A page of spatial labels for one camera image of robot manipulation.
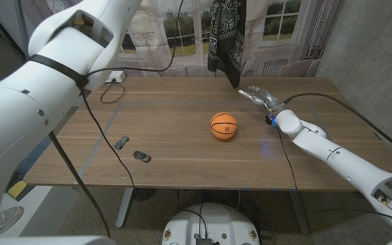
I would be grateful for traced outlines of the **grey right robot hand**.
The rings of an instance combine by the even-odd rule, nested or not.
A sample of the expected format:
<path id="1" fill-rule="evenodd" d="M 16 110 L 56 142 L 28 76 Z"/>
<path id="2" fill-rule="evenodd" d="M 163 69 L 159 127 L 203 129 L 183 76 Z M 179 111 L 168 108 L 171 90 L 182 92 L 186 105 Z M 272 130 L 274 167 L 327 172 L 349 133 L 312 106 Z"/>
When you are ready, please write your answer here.
<path id="1" fill-rule="evenodd" d="M 270 112 L 278 114 L 286 109 L 283 103 L 265 89 L 259 88 L 258 86 L 249 86 L 248 88 L 252 91 L 252 93 L 248 93 L 244 90 L 239 90 L 238 93 L 249 99 L 251 102 L 257 105 L 262 105 Z"/>

